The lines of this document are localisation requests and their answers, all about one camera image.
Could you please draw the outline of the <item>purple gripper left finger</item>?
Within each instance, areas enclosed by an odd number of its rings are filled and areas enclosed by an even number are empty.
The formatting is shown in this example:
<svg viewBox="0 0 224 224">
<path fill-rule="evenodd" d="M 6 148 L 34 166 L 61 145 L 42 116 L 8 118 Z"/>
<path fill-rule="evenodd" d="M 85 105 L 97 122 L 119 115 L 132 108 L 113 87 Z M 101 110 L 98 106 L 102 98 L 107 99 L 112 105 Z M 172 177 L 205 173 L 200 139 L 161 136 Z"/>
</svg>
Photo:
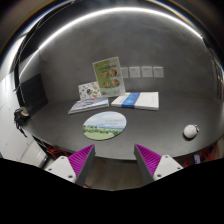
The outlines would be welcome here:
<svg viewBox="0 0 224 224">
<path fill-rule="evenodd" d="M 72 155 L 60 156 L 46 171 L 83 187 L 95 157 L 95 145 L 89 145 Z"/>
</svg>

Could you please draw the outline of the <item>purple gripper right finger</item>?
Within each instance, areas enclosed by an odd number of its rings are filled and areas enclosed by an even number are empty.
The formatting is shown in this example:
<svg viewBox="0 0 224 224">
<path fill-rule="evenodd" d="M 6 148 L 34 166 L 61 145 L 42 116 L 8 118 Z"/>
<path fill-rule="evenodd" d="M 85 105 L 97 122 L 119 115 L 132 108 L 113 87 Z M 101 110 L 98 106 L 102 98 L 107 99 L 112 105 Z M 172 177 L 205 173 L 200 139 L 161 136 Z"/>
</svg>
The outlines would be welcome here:
<svg viewBox="0 0 224 224">
<path fill-rule="evenodd" d="M 134 155 L 145 184 L 160 180 L 182 169 L 182 166 L 171 156 L 159 155 L 139 144 L 134 145 Z"/>
</svg>

